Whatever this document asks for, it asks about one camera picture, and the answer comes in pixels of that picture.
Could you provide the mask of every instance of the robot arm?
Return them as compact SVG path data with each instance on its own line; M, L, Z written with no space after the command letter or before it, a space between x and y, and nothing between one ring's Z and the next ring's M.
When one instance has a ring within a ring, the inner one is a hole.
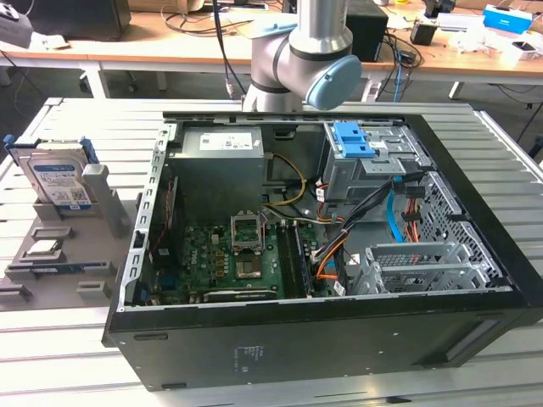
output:
M244 111L320 110L339 106L361 78L345 26L349 0L299 0L298 24L265 27L253 39Z

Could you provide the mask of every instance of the blue hard drive label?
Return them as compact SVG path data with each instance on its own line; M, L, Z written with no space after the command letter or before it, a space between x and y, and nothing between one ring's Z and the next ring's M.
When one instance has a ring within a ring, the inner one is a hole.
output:
M87 191L78 179L74 165L34 165L36 178L49 199L63 210L85 210L91 208Z

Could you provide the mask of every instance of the table leg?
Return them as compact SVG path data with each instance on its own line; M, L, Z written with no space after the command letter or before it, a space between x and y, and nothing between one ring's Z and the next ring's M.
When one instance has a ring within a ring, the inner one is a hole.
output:
M159 84L159 91L168 90L168 82L166 81L166 73L159 71L156 73L156 81Z
M0 66L0 86L11 85L11 78L8 75L8 67Z
M455 100L458 98L458 95L460 94L460 91L464 87L464 82L455 82L455 84L452 86L451 91L449 92L449 99Z
M105 80L105 72L102 70L86 70L86 73L92 95L96 99L111 98L108 83Z
M386 74L375 72L367 77L366 86L362 93L362 102L377 102L377 96L385 76Z

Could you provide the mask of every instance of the motherboard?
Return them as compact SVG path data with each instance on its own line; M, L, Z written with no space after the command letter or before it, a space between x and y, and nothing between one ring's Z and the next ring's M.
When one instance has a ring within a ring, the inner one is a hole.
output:
M149 282L155 304L298 298L311 290L309 259L318 245L311 224L262 225L262 247L256 252L235 249L236 243L257 238L245 224L235 234L228 224L186 226L183 235L179 264L156 262ZM169 254L167 248L159 251Z

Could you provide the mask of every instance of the blue box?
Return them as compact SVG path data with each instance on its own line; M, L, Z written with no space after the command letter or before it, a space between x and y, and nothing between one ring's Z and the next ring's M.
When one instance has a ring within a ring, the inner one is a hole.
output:
M487 5L484 8L484 26L522 34L532 24L533 15L520 10L499 9Z

